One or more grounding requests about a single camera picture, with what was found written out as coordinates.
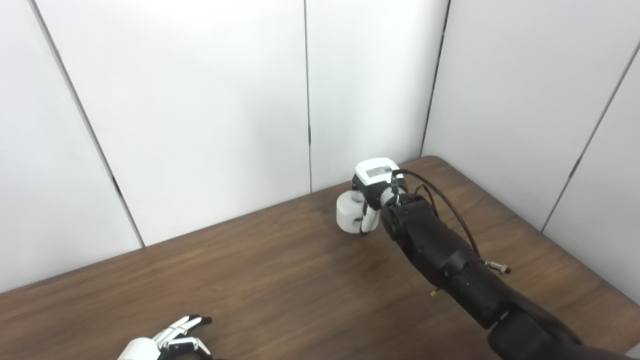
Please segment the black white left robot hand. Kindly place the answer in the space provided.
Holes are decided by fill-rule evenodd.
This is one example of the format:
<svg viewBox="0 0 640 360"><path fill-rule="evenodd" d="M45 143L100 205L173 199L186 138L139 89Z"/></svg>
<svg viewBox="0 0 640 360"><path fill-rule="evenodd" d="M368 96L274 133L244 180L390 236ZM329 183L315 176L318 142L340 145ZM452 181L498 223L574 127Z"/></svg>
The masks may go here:
<svg viewBox="0 0 640 360"><path fill-rule="evenodd" d="M176 360L195 355L200 360L212 360L210 349L198 337L190 335L193 330L212 324L212 318L191 314L180 317L153 337L132 339L119 354L119 360Z"/></svg>

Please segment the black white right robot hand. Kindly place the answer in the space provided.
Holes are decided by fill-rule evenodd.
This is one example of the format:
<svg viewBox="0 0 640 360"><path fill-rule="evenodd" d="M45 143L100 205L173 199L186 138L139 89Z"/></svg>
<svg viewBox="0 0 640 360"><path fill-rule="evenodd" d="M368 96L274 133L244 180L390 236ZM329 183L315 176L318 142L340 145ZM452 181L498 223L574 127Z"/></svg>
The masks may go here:
<svg viewBox="0 0 640 360"><path fill-rule="evenodd" d="M355 166L350 196L355 202L355 219L349 223L353 226L352 234L366 235L374 231L387 201L407 193L409 186L403 175L392 176L399 168L387 157L368 159Z"/></svg>

